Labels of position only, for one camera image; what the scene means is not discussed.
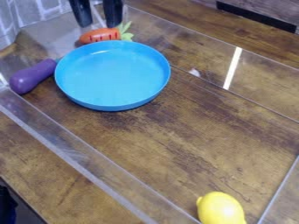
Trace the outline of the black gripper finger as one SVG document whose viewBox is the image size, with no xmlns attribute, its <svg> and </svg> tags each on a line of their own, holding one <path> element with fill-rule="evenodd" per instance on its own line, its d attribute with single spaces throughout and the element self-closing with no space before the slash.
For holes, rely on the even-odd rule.
<svg viewBox="0 0 299 224">
<path fill-rule="evenodd" d="M 92 24 L 89 0 L 69 0 L 69 6 L 80 27 Z"/>
<path fill-rule="evenodd" d="M 122 0 L 102 0 L 108 28 L 114 28 L 122 22 L 122 5 Z"/>
</svg>

